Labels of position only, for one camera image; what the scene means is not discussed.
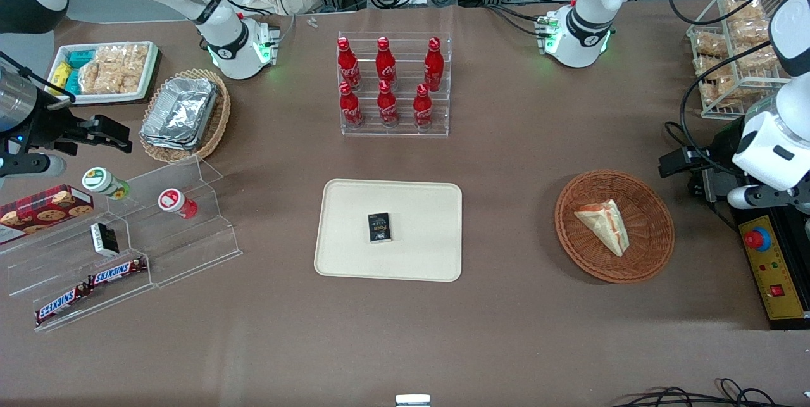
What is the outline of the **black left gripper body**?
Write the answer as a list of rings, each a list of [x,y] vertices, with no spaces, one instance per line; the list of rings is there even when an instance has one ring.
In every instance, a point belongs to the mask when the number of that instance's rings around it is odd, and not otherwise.
[[[740,168],[735,166],[731,157],[721,149],[715,153],[709,146],[688,146],[689,170],[715,170],[730,175],[739,175]]]

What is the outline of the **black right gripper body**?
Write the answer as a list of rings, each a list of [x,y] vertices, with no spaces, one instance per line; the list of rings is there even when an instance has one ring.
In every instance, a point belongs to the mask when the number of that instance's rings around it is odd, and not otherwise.
[[[27,153],[34,149],[61,151],[75,155],[76,149],[69,144],[96,144],[97,138],[82,125],[84,119],[73,116],[67,107],[50,110],[48,106],[56,103],[52,95],[37,89],[37,99],[32,112],[20,124],[20,151]]]

